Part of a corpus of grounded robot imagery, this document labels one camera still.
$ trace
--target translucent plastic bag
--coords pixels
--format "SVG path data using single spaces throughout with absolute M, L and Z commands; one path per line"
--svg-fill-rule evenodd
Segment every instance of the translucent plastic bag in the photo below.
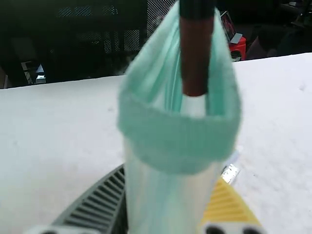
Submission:
M 195 233 L 239 127 L 239 95 L 218 11 L 209 94 L 195 104 L 184 99 L 178 8 L 129 66 L 119 96 L 130 234 Z M 201 113 L 190 116 L 188 106 Z

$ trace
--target snow-covered surface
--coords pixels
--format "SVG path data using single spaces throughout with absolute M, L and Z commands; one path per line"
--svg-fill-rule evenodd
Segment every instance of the snow-covered surface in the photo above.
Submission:
M 269 233 L 312 233 L 312 54 L 234 63 L 243 100 L 234 187 Z M 51 223 L 122 163 L 123 77 L 0 90 L 0 233 Z

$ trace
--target yellow ribbed surface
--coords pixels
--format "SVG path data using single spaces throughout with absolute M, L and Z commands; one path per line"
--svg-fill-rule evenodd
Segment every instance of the yellow ribbed surface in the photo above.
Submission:
M 234 221 L 260 225 L 242 198 L 222 178 L 215 185 L 210 202 L 204 212 L 202 223 L 208 221 Z

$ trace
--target red object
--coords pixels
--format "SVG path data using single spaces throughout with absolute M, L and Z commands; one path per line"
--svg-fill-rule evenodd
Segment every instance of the red object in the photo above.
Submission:
M 229 43 L 229 48 L 231 52 L 238 51 L 242 56 L 241 60 L 246 59 L 246 39 L 244 37 L 239 40 L 238 44 Z

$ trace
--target gray plastic object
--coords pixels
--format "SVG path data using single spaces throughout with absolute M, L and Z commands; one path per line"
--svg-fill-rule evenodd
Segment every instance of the gray plastic object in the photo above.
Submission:
M 95 183 L 53 225 L 92 228 L 101 234 L 126 234 L 128 223 L 123 165 Z

